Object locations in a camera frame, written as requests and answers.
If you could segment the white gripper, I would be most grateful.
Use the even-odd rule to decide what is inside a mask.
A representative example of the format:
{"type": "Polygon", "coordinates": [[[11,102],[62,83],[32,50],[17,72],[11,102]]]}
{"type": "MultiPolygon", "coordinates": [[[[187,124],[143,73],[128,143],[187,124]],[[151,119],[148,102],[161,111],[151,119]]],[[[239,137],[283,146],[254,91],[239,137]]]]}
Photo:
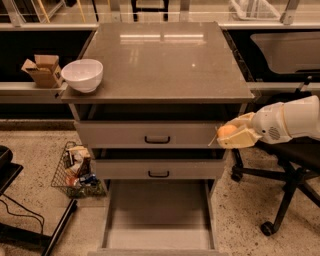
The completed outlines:
{"type": "Polygon", "coordinates": [[[249,112],[230,121],[237,128],[230,135],[217,138],[225,149],[239,149],[254,146],[260,139],[267,144],[285,143],[292,139],[284,121],[284,104],[278,102],[264,106],[256,113],[249,112]]]}

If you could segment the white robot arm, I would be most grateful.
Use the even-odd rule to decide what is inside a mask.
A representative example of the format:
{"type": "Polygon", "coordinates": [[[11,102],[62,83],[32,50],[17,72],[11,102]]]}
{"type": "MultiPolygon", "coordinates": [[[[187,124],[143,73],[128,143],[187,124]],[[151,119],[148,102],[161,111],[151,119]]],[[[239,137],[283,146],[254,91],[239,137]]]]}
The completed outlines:
{"type": "Polygon", "coordinates": [[[319,98],[277,102],[228,121],[217,130],[217,142],[225,149],[289,142],[294,138],[320,138],[319,98]]]}

